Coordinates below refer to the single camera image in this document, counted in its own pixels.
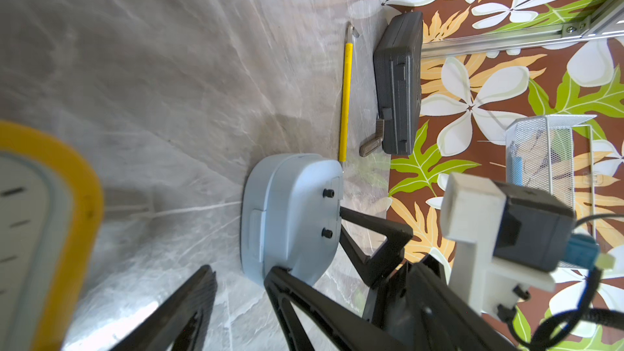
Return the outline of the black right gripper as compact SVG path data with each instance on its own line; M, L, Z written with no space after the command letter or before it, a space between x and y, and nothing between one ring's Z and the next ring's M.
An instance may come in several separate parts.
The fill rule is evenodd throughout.
M341 219L383 235L386 240L366 255L344 226L340 244L369 287L362 318L277 266L264 286L289 349L313 350L294 307L297 306L339 350L513 350L513 344L456 296L444 266L431 255L419 263L403 260L413 229L344 206Z

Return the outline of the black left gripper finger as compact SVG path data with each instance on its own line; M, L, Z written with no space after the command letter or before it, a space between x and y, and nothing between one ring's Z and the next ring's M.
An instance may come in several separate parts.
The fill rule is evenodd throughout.
M202 350L218 288L216 273L201 266L114 350Z

